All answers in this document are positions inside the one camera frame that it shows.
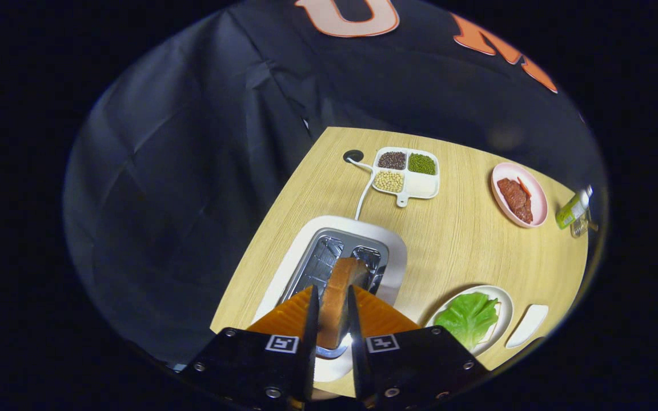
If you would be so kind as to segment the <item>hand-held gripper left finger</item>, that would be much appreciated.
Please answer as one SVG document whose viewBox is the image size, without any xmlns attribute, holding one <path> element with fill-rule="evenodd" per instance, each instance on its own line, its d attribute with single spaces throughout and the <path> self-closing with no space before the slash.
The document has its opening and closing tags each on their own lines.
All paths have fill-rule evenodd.
<svg viewBox="0 0 658 411">
<path fill-rule="evenodd" d="M 301 409 L 312 395 L 318 289 L 310 286 L 246 329 L 223 328 L 180 379 L 237 409 Z"/>
</svg>

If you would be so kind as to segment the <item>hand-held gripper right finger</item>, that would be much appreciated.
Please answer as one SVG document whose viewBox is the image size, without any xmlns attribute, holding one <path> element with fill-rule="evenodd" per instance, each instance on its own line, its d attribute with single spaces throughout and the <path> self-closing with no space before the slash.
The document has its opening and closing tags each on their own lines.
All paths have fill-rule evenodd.
<svg viewBox="0 0 658 411">
<path fill-rule="evenodd" d="M 441 326 L 421 328 L 357 286 L 347 304 L 355 395 L 367 409 L 431 409 L 488 379 L 488 369 Z"/>
</svg>

